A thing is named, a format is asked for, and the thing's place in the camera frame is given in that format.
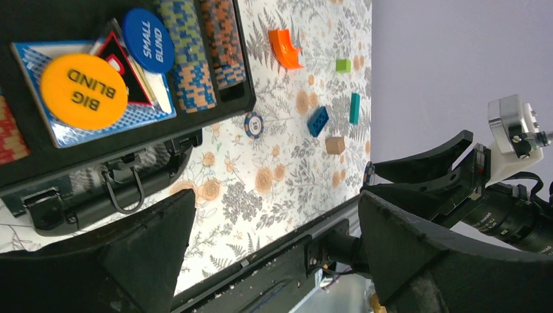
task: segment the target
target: orange toy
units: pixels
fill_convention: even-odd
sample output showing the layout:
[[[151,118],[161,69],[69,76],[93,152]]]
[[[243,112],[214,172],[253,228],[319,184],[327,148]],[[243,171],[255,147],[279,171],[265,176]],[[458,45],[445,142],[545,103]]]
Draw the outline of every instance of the orange toy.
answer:
[[[275,52],[276,59],[283,67],[289,70],[303,68],[303,65],[299,64],[297,60],[297,56],[301,49],[294,48],[292,45],[289,29],[269,31],[269,41]]]

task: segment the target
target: teal rectangular block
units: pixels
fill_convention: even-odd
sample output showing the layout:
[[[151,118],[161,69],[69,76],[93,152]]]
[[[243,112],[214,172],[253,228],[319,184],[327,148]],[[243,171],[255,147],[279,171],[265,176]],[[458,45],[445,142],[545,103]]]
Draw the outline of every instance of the teal rectangular block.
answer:
[[[338,73],[351,72],[351,61],[347,59],[336,60],[336,71]]]
[[[359,124],[359,110],[361,109],[361,96],[358,93],[351,94],[350,123]]]

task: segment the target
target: gray wall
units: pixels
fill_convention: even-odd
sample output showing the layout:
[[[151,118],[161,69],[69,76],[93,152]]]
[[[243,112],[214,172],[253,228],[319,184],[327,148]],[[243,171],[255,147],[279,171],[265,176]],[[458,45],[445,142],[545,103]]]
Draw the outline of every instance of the gray wall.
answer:
[[[373,161],[426,151],[462,129],[487,145],[488,102],[515,93],[553,130],[553,1],[375,0],[372,14]],[[544,154],[529,171],[548,187],[553,147]]]

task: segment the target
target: floral tablecloth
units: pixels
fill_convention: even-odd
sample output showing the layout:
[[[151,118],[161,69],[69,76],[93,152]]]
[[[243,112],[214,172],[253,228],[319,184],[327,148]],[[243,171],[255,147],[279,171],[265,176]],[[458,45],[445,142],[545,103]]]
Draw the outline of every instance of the floral tablecloth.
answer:
[[[370,158],[371,0],[239,0],[239,6],[265,130],[250,139],[244,116],[205,128],[183,176],[146,199],[152,205],[184,188],[197,195],[176,293],[356,195]],[[305,68],[278,64],[267,35],[272,29],[290,29]],[[335,71],[337,59],[351,60],[350,74]],[[358,125],[349,123],[352,92],[361,95]],[[318,106],[327,107],[330,120],[313,138],[307,121]],[[326,153],[330,136],[345,137],[340,156]],[[38,236],[28,217],[15,219],[0,206],[0,252],[69,237]]]

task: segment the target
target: poker chip tray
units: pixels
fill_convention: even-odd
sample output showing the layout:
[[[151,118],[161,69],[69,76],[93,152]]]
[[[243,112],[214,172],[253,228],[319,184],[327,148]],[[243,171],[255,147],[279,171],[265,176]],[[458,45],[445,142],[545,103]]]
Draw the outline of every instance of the poker chip tray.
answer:
[[[199,0],[195,0],[200,20],[203,45],[209,45]],[[30,155],[0,166],[0,196],[5,196],[38,183],[66,175],[80,168],[94,166],[157,143],[187,134],[196,136],[202,127],[253,110],[256,95],[248,64],[246,44],[237,1],[233,1],[245,63],[246,80],[233,87],[215,90],[217,105],[210,110],[185,113],[180,110],[172,73],[167,73],[173,105],[177,116],[145,127],[136,128],[74,147],[54,147],[25,82],[22,70],[14,58],[10,43],[57,40],[96,40],[106,22],[121,20],[135,7],[155,11],[148,0],[56,0],[3,1],[0,4],[0,86],[10,104],[17,126],[29,148]],[[206,53],[211,80],[216,81],[213,60]]]

